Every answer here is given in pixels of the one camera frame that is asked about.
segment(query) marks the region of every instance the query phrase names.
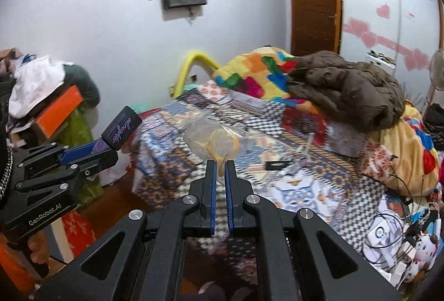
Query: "transparent plastic wrapper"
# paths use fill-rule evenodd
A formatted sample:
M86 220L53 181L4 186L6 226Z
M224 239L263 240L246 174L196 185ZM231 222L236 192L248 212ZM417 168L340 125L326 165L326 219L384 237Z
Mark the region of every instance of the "transparent plastic wrapper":
M204 161L217 163L218 182L225 184L224 165L254 144L255 136L241 129L223 126L208 118L193 118L183 122L183 140L191 151Z

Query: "yellow arch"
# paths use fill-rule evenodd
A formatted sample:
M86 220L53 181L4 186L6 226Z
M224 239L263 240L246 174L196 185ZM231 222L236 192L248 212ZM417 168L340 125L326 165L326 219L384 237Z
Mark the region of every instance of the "yellow arch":
M205 53L202 52L188 53L180 69L179 78L177 79L176 89L174 91L173 98L177 98L182 94L183 85L185 84L186 76L190 71L192 63L197 59L201 60L203 63L208 65L210 68L213 69L213 71L216 71L220 68L219 64L217 64Z

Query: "metal screw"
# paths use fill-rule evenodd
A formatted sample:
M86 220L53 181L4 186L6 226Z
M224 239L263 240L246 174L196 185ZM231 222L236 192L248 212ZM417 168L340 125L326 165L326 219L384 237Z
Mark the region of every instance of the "metal screw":
M186 195L184 198L182 198L182 202L186 205L193 205L197 202L197 198L193 196L192 194Z
M140 209L133 209L129 214L128 217L133 220L137 221L140 220L143 217L143 212Z
M250 194L247 196L247 202L252 203L255 205L256 203L259 203L261 201L261 198L257 194Z
M310 208L303 208L299 211L299 215L306 220L313 218L313 211Z

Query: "dark down jacket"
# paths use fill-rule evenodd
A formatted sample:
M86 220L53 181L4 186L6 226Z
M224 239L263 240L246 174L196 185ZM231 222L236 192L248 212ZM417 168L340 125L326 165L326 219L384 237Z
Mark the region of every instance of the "dark down jacket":
M322 51L298 58L287 86L333 119L362 132L387 129L404 112L404 96L395 78L376 65L347 62Z

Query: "stuffed toy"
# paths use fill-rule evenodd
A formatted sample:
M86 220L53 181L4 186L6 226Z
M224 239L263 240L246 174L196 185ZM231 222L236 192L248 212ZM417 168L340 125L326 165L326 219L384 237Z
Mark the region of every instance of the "stuffed toy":
M430 262L438 250L438 237L436 235L421 234L415 246L415 259L411 263L405 282L417 282L425 275Z

